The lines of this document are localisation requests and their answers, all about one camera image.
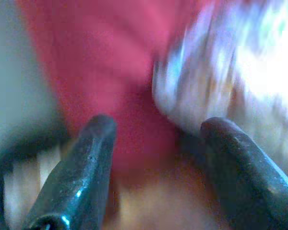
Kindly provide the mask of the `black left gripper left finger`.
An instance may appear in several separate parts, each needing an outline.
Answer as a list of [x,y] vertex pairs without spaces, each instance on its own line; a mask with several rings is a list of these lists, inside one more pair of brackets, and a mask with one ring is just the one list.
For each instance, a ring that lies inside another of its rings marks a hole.
[[86,124],[67,157],[49,174],[24,230],[101,229],[116,132],[116,122],[106,115]]

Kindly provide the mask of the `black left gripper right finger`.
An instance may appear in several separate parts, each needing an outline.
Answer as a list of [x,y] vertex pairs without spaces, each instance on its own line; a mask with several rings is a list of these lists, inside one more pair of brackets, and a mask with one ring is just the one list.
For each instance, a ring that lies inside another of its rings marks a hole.
[[234,230],[288,230],[288,177],[236,124],[210,118],[206,166]]

